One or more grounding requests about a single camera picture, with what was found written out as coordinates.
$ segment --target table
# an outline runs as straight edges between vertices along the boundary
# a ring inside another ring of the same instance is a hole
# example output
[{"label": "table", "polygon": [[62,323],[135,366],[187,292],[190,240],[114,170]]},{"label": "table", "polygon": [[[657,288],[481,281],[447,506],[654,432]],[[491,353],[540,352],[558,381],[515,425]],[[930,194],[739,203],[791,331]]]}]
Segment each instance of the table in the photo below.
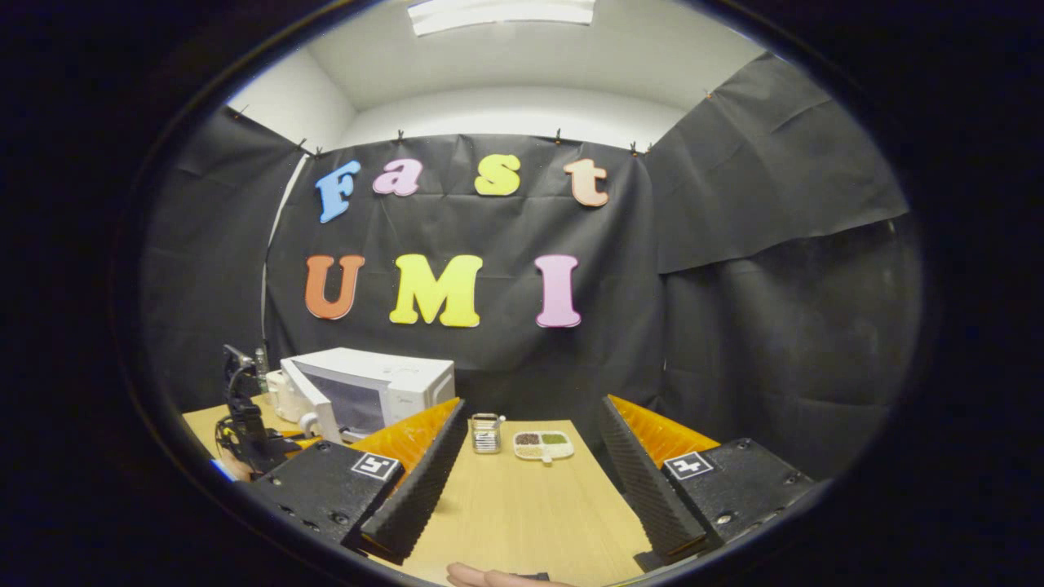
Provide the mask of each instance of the table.
[{"label": "table", "polygon": [[[254,398],[268,427],[292,430],[267,398]],[[185,420],[216,453],[214,422],[223,406],[186,414]],[[574,454],[551,465],[523,461],[511,439],[524,430],[562,430]],[[504,422],[505,446],[498,454],[476,454],[468,437],[460,447],[438,504],[412,554],[402,566],[385,566],[438,585],[446,565],[531,574],[579,587],[609,585],[641,574],[634,556],[651,549],[635,513],[613,487],[572,422]]]}]

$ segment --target orange letter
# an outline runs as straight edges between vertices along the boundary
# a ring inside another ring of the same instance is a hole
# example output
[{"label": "orange letter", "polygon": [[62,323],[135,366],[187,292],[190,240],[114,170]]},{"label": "orange letter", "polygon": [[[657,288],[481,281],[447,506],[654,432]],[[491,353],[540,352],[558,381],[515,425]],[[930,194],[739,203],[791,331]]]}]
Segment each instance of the orange letter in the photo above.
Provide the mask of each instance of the orange letter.
[{"label": "orange letter", "polygon": [[582,159],[564,167],[566,173],[573,175],[573,197],[584,206],[604,206],[609,194],[598,191],[595,179],[604,180],[606,170],[594,166],[593,159]]},{"label": "orange letter", "polygon": [[326,320],[345,318],[352,309],[352,302],[355,301],[355,277],[359,273],[359,267],[366,264],[366,260],[359,255],[346,255],[340,258],[340,267],[345,269],[340,276],[340,297],[333,303],[327,302],[325,294],[327,273],[333,266],[333,257],[312,255],[306,262],[308,281],[305,283],[305,306],[308,307],[308,311],[315,318]]}]

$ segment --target microwave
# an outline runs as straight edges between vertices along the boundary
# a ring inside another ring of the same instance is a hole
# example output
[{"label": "microwave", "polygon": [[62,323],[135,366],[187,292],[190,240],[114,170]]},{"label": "microwave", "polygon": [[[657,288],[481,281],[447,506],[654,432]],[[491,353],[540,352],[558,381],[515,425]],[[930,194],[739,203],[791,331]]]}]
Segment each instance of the microwave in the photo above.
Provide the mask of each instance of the microwave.
[{"label": "microwave", "polygon": [[279,366],[265,375],[276,415],[336,444],[362,440],[456,394],[452,360],[337,348]]}]

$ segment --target white wall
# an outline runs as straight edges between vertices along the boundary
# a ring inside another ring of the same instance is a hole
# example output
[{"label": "white wall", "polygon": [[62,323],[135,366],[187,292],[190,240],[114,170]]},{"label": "white wall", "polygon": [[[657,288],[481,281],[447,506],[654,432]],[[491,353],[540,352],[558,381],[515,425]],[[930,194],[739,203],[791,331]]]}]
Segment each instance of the white wall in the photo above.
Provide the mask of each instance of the white wall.
[{"label": "white wall", "polygon": [[481,88],[407,98],[360,112],[338,146],[406,137],[504,134],[562,137],[644,151],[685,111],[637,98],[566,88]]},{"label": "white wall", "polygon": [[300,49],[256,76],[229,100],[256,120],[305,148],[337,148],[355,109],[307,49]]}]

